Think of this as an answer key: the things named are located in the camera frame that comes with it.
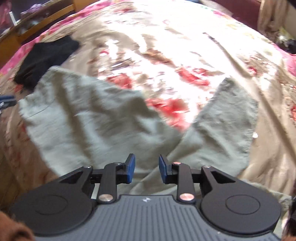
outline bed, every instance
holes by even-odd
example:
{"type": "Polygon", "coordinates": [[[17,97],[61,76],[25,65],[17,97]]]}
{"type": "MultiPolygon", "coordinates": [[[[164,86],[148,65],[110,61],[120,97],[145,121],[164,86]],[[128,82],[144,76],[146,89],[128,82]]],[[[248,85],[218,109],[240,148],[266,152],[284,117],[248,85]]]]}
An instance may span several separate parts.
{"type": "MultiPolygon", "coordinates": [[[[296,66],[290,64],[293,62],[290,55],[255,30],[206,6],[177,0],[151,0],[149,5],[141,0],[135,3],[149,8],[164,25],[174,26],[179,31],[174,34],[195,41],[198,56],[212,68],[213,78],[209,80],[215,87],[199,93],[200,98],[194,100],[197,107],[188,111],[191,116],[197,115],[212,97],[217,86],[213,83],[219,83],[221,76],[232,76],[258,101],[250,162],[239,178],[291,195],[296,180],[296,66]]],[[[133,6],[134,3],[127,1],[99,1],[56,23],[23,45],[1,69],[0,93],[14,94],[18,100],[26,96],[28,92],[13,82],[26,54],[36,42],[50,42],[68,34],[84,44],[62,67],[96,76],[96,56],[90,40],[95,34],[96,20],[107,11],[122,16],[132,11],[133,6]]],[[[165,118],[167,110],[158,111],[169,125],[180,131],[185,131],[192,121],[190,117],[165,118]]],[[[31,190],[57,178],[28,137],[18,106],[3,111],[0,130],[1,148],[22,190],[31,190]]]]}

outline beige curtain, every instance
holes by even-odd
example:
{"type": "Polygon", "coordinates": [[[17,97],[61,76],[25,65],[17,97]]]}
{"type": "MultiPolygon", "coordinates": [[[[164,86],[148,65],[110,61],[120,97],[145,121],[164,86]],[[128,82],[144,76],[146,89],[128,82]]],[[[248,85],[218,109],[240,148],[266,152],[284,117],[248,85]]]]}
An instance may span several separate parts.
{"type": "Polygon", "coordinates": [[[258,31],[275,41],[279,28],[287,14],[287,0],[262,0],[258,19],[258,31]]]}

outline black cloth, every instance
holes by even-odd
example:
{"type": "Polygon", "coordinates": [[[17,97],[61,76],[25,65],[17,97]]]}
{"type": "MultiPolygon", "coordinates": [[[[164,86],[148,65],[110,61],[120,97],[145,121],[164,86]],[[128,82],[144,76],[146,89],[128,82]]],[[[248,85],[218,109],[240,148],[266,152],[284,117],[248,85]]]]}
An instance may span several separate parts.
{"type": "Polygon", "coordinates": [[[288,46],[288,53],[296,54],[296,40],[289,39],[285,42],[285,45],[288,46]]]}
{"type": "Polygon", "coordinates": [[[79,42],[65,36],[54,42],[36,43],[24,59],[14,81],[33,90],[45,72],[54,65],[61,65],[79,48],[79,42]]]}

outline gray towel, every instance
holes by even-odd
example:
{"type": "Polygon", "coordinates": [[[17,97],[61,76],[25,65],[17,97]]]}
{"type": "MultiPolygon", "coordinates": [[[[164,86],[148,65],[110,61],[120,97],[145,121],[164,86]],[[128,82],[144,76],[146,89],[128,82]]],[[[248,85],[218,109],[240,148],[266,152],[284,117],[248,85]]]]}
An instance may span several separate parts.
{"type": "MultiPolygon", "coordinates": [[[[104,168],[134,153],[135,185],[157,167],[159,154],[168,155],[181,139],[146,106],[141,92],[57,66],[19,104],[29,137],[58,175],[83,165],[104,168]]],[[[119,193],[132,185],[121,185],[119,193]]]]}
{"type": "MultiPolygon", "coordinates": [[[[168,160],[186,163],[195,169],[211,165],[237,176],[248,166],[257,112],[257,102],[233,80],[225,79],[168,160]]],[[[200,194],[199,185],[195,189],[200,194]]],[[[156,168],[131,193],[162,195],[175,194],[176,190],[175,185],[162,184],[156,168]]]]}
{"type": "Polygon", "coordinates": [[[140,92],[52,67],[35,92],[20,101],[20,113],[42,159],[58,175],[82,165],[103,168],[134,153],[134,180],[120,185],[119,194],[155,194],[176,190],[161,183],[159,154],[192,168],[213,165],[234,176],[244,169],[257,103],[226,79],[181,139],[147,108],[140,92]]]}

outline floral bedspread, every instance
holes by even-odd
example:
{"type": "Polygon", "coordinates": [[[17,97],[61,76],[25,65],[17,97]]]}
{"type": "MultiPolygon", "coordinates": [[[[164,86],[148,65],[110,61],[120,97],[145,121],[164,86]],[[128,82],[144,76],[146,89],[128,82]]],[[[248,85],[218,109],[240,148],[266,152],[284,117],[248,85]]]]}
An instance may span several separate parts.
{"type": "MultiPolygon", "coordinates": [[[[146,24],[154,28],[149,18],[146,24]]],[[[125,31],[132,39],[132,31],[125,31]]],[[[50,42],[68,34],[83,44],[62,65],[64,68],[110,81],[121,88],[141,90],[147,105],[181,132],[194,121],[225,76],[236,78],[262,105],[259,128],[254,134],[258,138],[252,147],[250,166],[242,177],[289,193],[296,176],[293,164],[296,163],[293,144],[296,68],[290,62],[287,64],[290,56],[283,57],[264,36],[221,12],[188,1],[99,1],[22,46],[0,70],[0,93],[14,94],[18,100],[26,96],[28,93],[22,86],[13,82],[26,54],[36,42],[50,42]],[[141,31],[139,22],[126,17],[135,11],[133,6],[145,7],[159,16],[158,22],[168,30],[167,35],[158,35],[155,29],[151,35],[143,34],[146,49],[141,51],[140,46],[140,52],[127,50],[112,38],[91,44],[94,41],[91,34],[95,34],[98,24],[124,23],[132,31],[141,31]],[[172,35],[177,35],[177,40],[172,40],[172,35]],[[274,144],[269,143],[272,138],[276,140],[274,144]],[[268,153],[260,156],[263,154],[257,146],[268,153]],[[270,158],[269,153],[277,158],[270,158]],[[264,165],[258,168],[256,162],[264,165]],[[271,181],[272,177],[280,177],[281,181],[271,181]]],[[[0,130],[6,158],[23,189],[56,178],[28,138],[17,106],[3,112],[0,130]]]]}

